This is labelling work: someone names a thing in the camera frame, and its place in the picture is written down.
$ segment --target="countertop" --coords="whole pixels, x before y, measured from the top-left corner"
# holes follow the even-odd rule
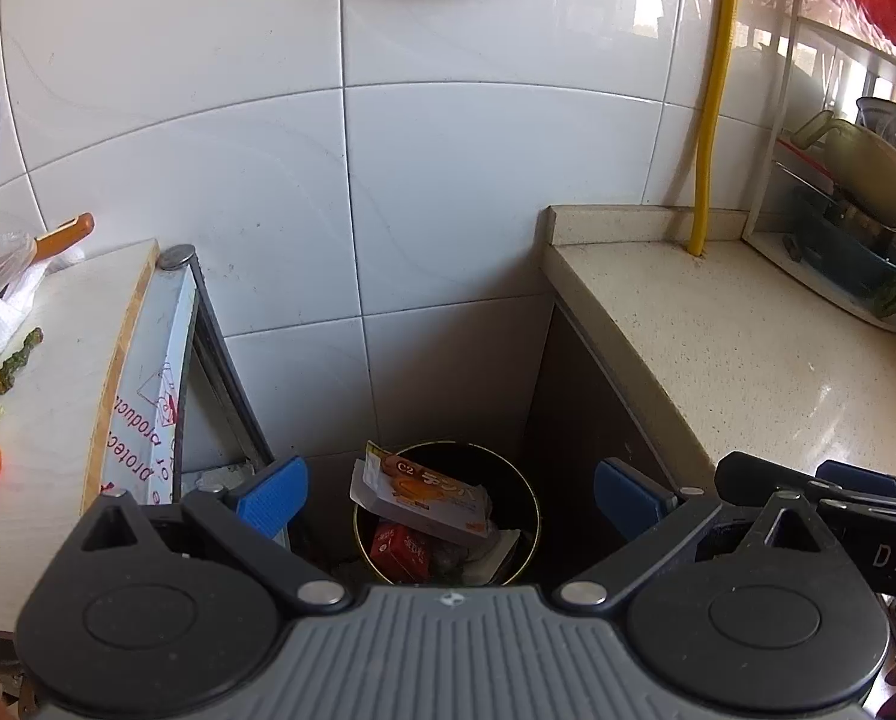
[[[44,343],[0,397],[0,635],[100,487],[125,352],[158,255],[147,241],[44,279],[10,351]]]
[[[896,335],[743,242],[549,246],[544,269],[677,484],[736,449],[896,474]]]

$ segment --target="cabinet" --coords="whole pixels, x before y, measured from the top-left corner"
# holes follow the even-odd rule
[[[672,485],[582,333],[556,305],[519,464],[542,517],[526,581],[552,590],[624,544],[595,506],[595,466],[607,457]]]

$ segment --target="snack box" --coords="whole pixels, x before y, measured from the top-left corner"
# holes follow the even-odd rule
[[[382,519],[466,547],[488,535],[491,499],[472,487],[368,442],[355,462],[350,499]]]
[[[427,572],[427,536],[397,522],[379,522],[371,542],[371,560],[391,581],[422,584]]]

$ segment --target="black trash can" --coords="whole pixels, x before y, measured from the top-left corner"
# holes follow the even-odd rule
[[[541,537],[541,510],[528,480],[510,461],[483,446],[461,442],[418,443],[398,455],[465,484],[483,485],[491,496],[491,519],[495,524],[501,530],[521,531],[512,559],[494,584],[510,584],[528,568]],[[355,541],[374,574],[387,584],[395,584],[369,555],[377,519],[377,514],[355,506]]]

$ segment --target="dish rack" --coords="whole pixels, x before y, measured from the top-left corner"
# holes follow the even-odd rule
[[[838,0],[829,1],[832,1],[835,5],[838,4]],[[886,319],[878,319],[878,317],[872,314],[867,302],[862,300],[862,298],[856,298],[851,293],[835,285],[834,282],[806,262],[792,260],[785,247],[785,233],[759,230],[757,228],[758,218],[761,215],[763,202],[765,202],[765,197],[768,193],[768,183],[771,181],[772,169],[775,163],[775,145],[780,141],[782,126],[787,114],[793,57],[795,57],[795,48],[798,46],[798,36],[801,34],[801,30],[804,29],[814,33],[814,35],[833,46],[837,52],[861,64],[867,69],[868,78],[872,85],[874,79],[886,79],[896,87],[895,56],[868,45],[848,32],[802,15],[804,4],[805,0],[792,0],[792,18],[790,18],[790,27],[787,33],[787,53],[785,55],[781,88],[775,106],[774,122],[771,127],[771,138],[768,139],[768,145],[758,168],[751,210],[748,213],[747,222],[744,224],[742,240],[826,300],[869,324],[896,333],[896,315]]]

